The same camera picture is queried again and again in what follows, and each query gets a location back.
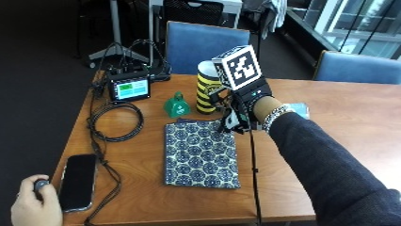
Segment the gray sleeve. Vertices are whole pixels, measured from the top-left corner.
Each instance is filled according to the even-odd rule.
[[[401,225],[399,192],[386,189],[312,121],[286,113],[268,135],[303,185],[319,225]]]

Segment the bracelet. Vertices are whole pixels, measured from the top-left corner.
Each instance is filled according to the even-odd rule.
[[[270,126],[274,120],[286,112],[292,112],[292,109],[288,108],[286,105],[280,105],[271,111],[270,114],[264,116],[262,129],[264,130],[266,133],[268,133]]]

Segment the yellow and black striped cup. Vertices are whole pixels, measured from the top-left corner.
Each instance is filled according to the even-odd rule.
[[[207,90],[220,86],[214,64],[211,60],[202,61],[198,65],[197,110],[201,114],[211,114],[215,107],[209,103]]]

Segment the hand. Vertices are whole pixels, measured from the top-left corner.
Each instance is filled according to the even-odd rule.
[[[62,214],[55,191],[51,185],[39,188],[42,202],[35,198],[33,183],[37,179],[49,179],[46,175],[33,175],[22,180],[19,192],[10,208],[13,226],[59,226]]]
[[[239,113],[242,113],[240,111],[246,111],[250,122],[256,121],[256,118],[252,113],[254,104],[264,96],[271,96],[271,89],[266,84],[263,77],[248,83],[242,88],[232,91],[234,102],[240,101],[244,107],[244,109],[242,109],[240,105],[238,105],[236,109],[239,110]]]

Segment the green toy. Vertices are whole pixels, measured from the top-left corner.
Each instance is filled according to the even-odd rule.
[[[165,102],[163,110],[170,118],[175,118],[190,113],[189,104],[185,102],[179,91],[175,92],[174,97]]]

